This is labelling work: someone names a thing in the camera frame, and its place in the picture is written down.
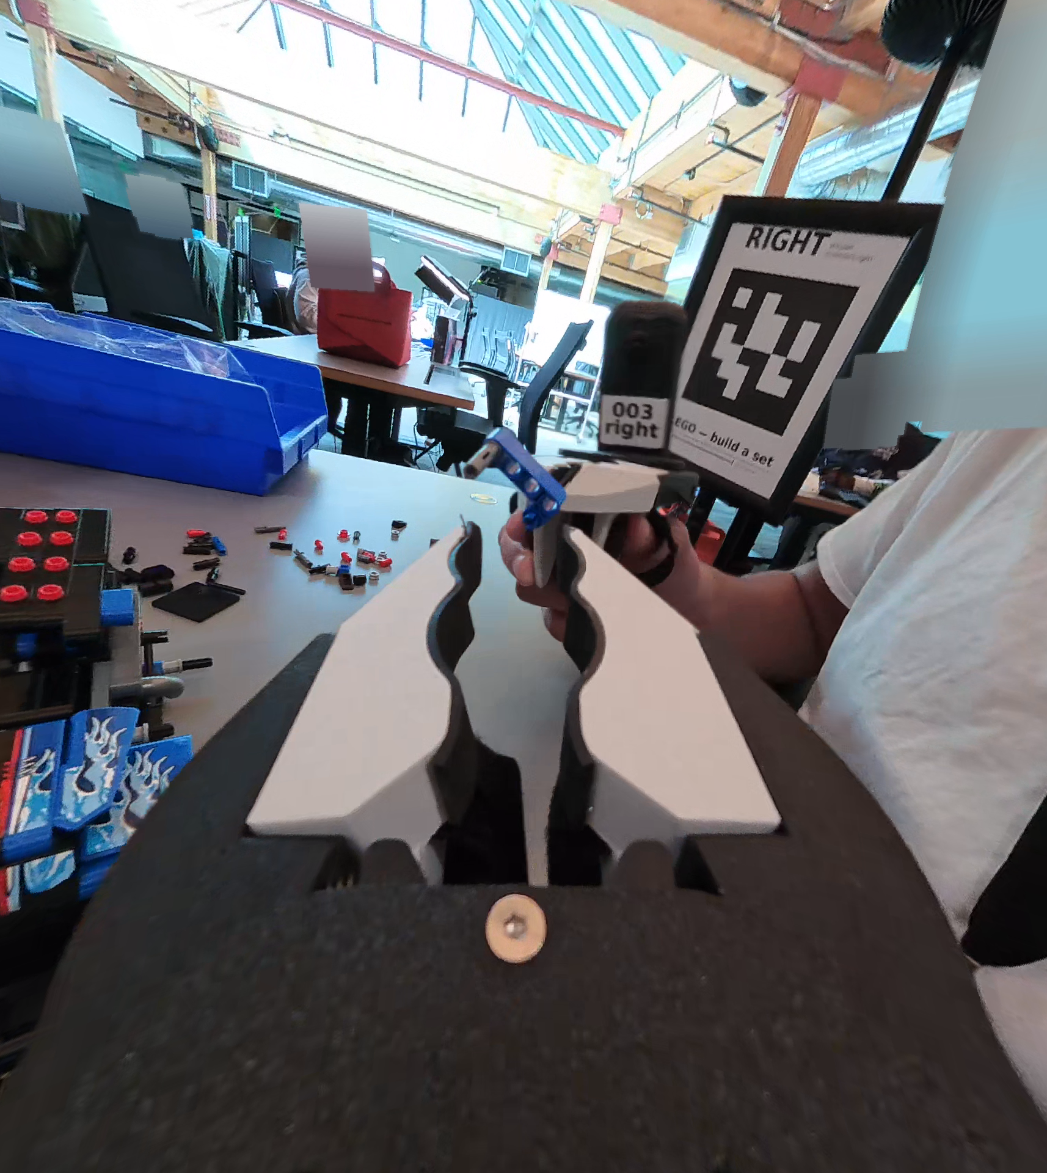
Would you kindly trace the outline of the blue angled lego beam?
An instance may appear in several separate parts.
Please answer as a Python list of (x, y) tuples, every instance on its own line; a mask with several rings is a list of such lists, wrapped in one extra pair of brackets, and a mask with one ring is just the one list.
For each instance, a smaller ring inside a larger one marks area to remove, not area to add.
[(478, 471), (494, 470), (521, 495), (521, 521), (526, 533), (545, 528), (560, 512), (567, 492), (563, 485), (518, 441), (514, 432), (492, 431), (472, 461)]

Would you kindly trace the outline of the person's right hand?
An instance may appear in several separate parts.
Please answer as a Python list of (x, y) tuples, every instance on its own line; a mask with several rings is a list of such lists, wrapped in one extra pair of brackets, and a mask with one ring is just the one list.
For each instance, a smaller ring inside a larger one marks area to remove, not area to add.
[[(616, 562), (635, 579), (645, 580), (652, 579), (667, 558), (672, 558), (669, 572), (650, 589), (688, 623), (701, 628), (706, 623), (703, 587), (711, 568), (696, 560), (681, 522), (662, 521), (660, 524), (664, 531), (657, 531), (647, 517), (620, 517), (609, 533), (611, 539), (620, 541)], [(511, 514), (499, 531), (501, 562), (514, 582), (516, 597), (538, 609), (545, 631), (562, 641), (570, 604), (553, 579), (543, 587), (536, 584), (531, 539), (533, 536), (524, 531), (521, 514)]]

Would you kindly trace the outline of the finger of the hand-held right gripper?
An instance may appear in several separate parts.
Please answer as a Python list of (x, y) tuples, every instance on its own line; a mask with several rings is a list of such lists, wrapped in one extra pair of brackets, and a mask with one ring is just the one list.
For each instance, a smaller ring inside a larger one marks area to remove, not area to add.
[(679, 485), (679, 470), (637, 463), (570, 463), (569, 470), (562, 483), (567, 516), (643, 516)]

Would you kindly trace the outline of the red tote bag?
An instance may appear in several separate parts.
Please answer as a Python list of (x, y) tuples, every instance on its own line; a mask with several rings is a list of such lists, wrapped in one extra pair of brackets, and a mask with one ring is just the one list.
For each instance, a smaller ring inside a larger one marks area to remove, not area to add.
[(317, 346), (325, 354), (390, 369), (410, 359), (412, 296), (373, 262), (373, 288), (317, 291)]

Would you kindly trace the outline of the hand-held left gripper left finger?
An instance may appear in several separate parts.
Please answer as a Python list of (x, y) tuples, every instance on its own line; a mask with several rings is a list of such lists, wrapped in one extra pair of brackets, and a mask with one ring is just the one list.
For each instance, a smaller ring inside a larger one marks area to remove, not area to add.
[(482, 538), (461, 522), (327, 648), (252, 801), (256, 839), (400, 844), (431, 885), (523, 885), (521, 776), (472, 730), (456, 681)]

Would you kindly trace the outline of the black mesh office chair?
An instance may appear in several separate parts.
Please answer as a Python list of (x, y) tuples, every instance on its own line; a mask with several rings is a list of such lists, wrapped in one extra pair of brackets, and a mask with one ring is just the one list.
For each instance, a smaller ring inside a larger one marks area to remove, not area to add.
[(521, 393), (514, 436), (524, 451), (533, 454), (536, 449), (540, 414), (546, 398), (563, 376), (569, 363), (584, 347), (591, 327), (591, 322), (570, 324), (528, 385), (514, 381), (497, 369), (461, 361), (456, 366), (456, 373), (477, 376), (484, 383), (485, 415), (434, 403), (417, 409), (417, 431), (429, 441), (427, 448), (439, 448), (434, 470), (444, 475), (460, 463), (470, 461), (489, 434), (502, 427), (507, 392)]

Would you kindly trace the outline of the black high-back office chair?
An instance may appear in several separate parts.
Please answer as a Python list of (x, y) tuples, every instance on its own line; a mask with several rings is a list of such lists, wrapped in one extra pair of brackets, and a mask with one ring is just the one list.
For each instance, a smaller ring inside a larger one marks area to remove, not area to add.
[(181, 242), (142, 233), (130, 211), (84, 196), (81, 235), (98, 274), (106, 315), (169, 334), (220, 344)]

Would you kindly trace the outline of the black square lego plate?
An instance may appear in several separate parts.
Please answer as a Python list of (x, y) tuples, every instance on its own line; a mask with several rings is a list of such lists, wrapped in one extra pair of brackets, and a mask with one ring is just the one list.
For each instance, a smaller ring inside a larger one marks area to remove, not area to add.
[(244, 592), (218, 582), (191, 582), (150, 601), (150, 607), (201, 624), (234, 607)]

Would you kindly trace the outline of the person's right forearm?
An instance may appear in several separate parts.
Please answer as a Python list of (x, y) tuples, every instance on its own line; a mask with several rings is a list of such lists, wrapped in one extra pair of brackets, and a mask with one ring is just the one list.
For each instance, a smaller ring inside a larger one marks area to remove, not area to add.
[(742, 579), (718, 575), (699, 630), (761, 681), (798, 686), (818, 675), (847, 611), (812, 562)]

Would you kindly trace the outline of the clear plastic bag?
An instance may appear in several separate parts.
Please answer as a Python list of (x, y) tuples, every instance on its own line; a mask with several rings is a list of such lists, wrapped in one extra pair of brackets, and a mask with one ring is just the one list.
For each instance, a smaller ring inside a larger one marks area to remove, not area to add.
[(0, 300), (0, 342), (13, 344), (18, 339), (76, 346), (98, 354), (149, 361), (193, 375), (227, 380), (246, 375), (244, 366), (218, 344), (122, 320), (65, 315), (45, 305)]

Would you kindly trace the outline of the blue plastic bin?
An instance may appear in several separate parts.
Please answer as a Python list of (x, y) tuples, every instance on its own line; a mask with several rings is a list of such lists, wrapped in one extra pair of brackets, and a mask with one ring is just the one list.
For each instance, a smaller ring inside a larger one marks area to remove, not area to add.
[(0, 453), (266, 495), (327, 434), (317, 368), (224, 346), (237, 380), (0, 342)]

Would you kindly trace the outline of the scattered small lego pieces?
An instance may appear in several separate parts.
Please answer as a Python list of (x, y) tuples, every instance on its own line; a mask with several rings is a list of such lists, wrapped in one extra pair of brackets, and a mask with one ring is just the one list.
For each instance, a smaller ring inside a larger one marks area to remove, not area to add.
[[(363, 590), (382, 580), (382, 575), (392, 570), (392, 558), (385, 550), (368, 550), (359, 546), (359, 531), (339, 529), (337, 539), (346, 543), (346, 550), (339, 550), (336, 562), (327, 560), (325, 545), (320, 539), (312, 541), (310, 553), (297, 550), (288, 539), (288, 531), (283, 526), (254, 528), (254, 536), (268, 539), (266, 550), (280, 555), (293, 563), (310, 580), (332, 580), (341, 592)], [(190, 529), (184, 534), (181, 556), (190, 560), (190, 570), (200, 579), (193, 584), (178, 587), (176, 573), (162, 563), (139, 565), (137, 551), (125, 548), (120, 555), (120, 565), (110, 568), (111, 582), (133, 589), (140, 597), (152, 601), (164, 601), (166, 596), (176, 596), (178, 601), (196, 601), (198, 597), (225, 597), (237, 601), (244, 597), (244, 590), (222, 579), (222, 565), (227, 556), (225, 543), (208, 531)]]

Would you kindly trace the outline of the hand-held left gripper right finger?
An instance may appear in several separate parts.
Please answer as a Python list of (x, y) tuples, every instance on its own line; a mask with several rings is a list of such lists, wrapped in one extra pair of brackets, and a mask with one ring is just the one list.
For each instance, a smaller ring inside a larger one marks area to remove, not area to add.
[(640, 844), (676, 864), (698, 837), (781, 828), (698, 631), (580, 531), (555, 579), (577, 670), (546, 810), (546, 883), (599, 886)]

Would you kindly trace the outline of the black and blue lego vehicle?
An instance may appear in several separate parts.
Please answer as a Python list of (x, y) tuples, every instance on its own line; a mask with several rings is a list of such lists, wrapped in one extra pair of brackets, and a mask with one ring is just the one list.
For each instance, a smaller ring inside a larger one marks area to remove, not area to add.
[(166, 703), (208, 658), (162, 660), (142, 604), (164, 567), (108, 562), (103, 509), (0, 509), (0, 1089), (84, 905), (193, 757)]

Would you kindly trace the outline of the grey office table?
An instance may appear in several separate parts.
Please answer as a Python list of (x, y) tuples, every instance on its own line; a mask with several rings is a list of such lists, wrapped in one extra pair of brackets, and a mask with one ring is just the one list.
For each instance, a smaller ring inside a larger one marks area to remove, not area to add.
[(315, 366), (325, 395), (336, 393), (346, 403), (339, 443), (344, 456), (382, 461), (385, 449), (397, 443), (402, 409), (436, 405), (467, 412), (473, 407), (468, 376), (450, 368), (438, 369), (424, 354), (412, 354), (405, 366), (390, 369), (331, 356), (319, 351), (310, 335), (281, 335), (230, 346)]

